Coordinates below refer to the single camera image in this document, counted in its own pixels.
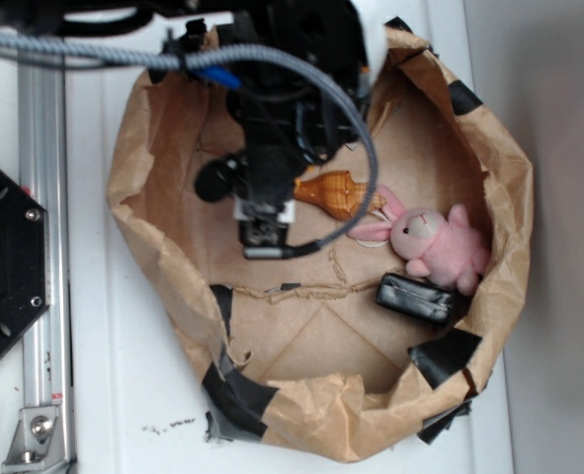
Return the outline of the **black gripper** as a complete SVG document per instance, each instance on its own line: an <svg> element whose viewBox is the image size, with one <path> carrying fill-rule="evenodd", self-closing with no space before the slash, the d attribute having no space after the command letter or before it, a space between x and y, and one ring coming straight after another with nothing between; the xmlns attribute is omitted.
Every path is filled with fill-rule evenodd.
<svg viewBox="0 0 584 474"><path fill-rule="evenodd" d="M235 80L226 101L245 134L244 147L226 157L226 191L236 199L239 241L251 260L286 260L322 250L362 218L355 211L323 237L291 245L295 181L312 165L331 161L347 142L365 140L366 125L353 95L331 78L284 74L277 81Z"/></svg>

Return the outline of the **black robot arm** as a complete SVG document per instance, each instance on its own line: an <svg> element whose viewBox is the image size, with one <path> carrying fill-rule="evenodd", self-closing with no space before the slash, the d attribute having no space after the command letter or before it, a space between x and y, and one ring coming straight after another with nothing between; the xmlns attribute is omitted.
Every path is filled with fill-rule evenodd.
<svg viewBox="0 0 584 474"><path fill-rule="evenodd" d="M309 168L365 137L374 70L362 15L350 1L136 1L133 15L106 24L67 20L62 33L99 38L129 33L152 16L192 15L165 40L185 79L224 93L238 138L199 171L199 199L233 198L239 240L249 259L282 260L317 252L318 239L288 242L293 194Z"/></svg>

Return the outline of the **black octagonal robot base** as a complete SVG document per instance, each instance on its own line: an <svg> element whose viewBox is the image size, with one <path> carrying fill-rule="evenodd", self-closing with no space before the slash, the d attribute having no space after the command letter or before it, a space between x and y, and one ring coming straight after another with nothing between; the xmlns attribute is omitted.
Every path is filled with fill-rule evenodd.
<svg viewBox="0 0 584 474"><path fill-rule="evenodd" d="M48 307L47 212L0 170L0 360Z"/></svg>

